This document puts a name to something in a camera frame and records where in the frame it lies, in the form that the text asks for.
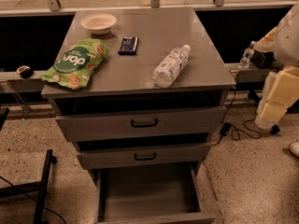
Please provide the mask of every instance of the white bowl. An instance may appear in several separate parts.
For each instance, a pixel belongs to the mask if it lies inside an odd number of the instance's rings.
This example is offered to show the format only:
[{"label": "white bowl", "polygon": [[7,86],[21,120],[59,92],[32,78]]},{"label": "white bowl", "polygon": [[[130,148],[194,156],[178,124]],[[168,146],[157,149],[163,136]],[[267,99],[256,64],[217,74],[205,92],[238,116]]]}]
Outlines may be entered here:
[{"label": "white bowl", "polygon": [[111,14],[92,14],[81,20],[81,25],[89,29],[93,34],[104,35],[110,32],[111,27],[116,22],[116,17]]}]

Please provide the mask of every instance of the white robot part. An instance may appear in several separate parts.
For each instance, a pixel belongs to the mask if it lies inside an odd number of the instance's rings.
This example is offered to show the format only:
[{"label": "white robot part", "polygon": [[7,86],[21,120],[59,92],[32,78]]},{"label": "white robot part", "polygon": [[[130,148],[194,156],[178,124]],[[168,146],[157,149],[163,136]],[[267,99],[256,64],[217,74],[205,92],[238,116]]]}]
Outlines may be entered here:
[{"label": "white robot part", "polygon": [[299,65],[299,2],[278,24],[275,33],[274,57],[285,66]]},{"label": "white robot part", "polygon": [[274,57],[284,64],[278,74],[269,74],[263,87],[255,123],[262,129],[271,129],[299,99],[299,2],[273,30]]}]

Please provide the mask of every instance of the terrazzo floor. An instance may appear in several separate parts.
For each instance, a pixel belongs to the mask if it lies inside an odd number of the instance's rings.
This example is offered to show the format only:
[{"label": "terrazzo floor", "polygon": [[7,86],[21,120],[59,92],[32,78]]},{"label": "terrazzo floor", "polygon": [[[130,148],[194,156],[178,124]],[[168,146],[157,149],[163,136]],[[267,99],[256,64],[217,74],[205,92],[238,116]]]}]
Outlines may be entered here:
[{"label": "terrazzo floor", "polygon": [[[254,119],[254,112],[252,102],[235,103],[225,121],[246,131],[243,122]],[[253,122],[248,126],[257,130]],[[275,135],[260,130],[260,139],[241,132],[240,140],[235,141],[228,134],[211,148],[197,182],[202,211],[216,216],[214,224],[299,223],[299,159],[288,150],[289,143],[299,141],[299,114],[287,114],[279,128]],[[215,132],[211,143],[218,140]],[[47,149],[53,150],[57,163],[51,167],[46,206],[68,224],[93,223],[96,187],[47,108],[34,110],[28,119],[21,119],[18,110],[10,112],[0,132],[0,176],[15,185],[38,181]],[[0,180],[0,188],[7,186]],[[35,203],[25,196],[4,198],[0,200],[0,223],[32,223],[34,211]],[[63,223],[48,211],[44,211],[44,219]]]}]

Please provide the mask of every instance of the water bottle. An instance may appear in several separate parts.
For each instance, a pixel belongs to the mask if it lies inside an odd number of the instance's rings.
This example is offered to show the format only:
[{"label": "water bottle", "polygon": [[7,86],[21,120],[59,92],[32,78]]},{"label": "water bottle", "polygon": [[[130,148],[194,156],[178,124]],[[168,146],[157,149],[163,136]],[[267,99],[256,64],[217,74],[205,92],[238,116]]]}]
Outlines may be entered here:
[{"label": "water bottle", "polygon": [[180,72],[185,68],[190,50],[189,45],[171,50],[153,71],[155,84],[163,88],[171,86]]},{"label": "water bottle", "polygon": [[244,50],[243,56],[241,58],[241,61],[239,63],[240,69],[248,69],[250,65],[251,58],[254,55],[254,49],[253,46],[256,44],[255,41],[251,41],[250,45]]}]

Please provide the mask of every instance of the gray cabinet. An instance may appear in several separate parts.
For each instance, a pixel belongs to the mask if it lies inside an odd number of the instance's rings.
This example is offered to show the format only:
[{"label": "gray cabinet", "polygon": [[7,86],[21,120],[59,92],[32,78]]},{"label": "gray cabinet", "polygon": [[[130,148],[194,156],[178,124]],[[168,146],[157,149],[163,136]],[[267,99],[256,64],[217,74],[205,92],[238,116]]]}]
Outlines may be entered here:
[{"label": "gray cabinet", "polygon": [[[106,42],[110,55],[88,87],[46,84],[42,91],[97,187],[94,223],[211,223],[195,177],[234,79],[191,8],[106,12],[117,24],[111,34],[92,37]],[[90,13],[76,14],[65,44],[90,36],[79,25]],[[121,38],[129,35],[140,38],[137,54],[119,56]],[[161,89],[151,74],[174,44],[190,44],[190,60]]]}]

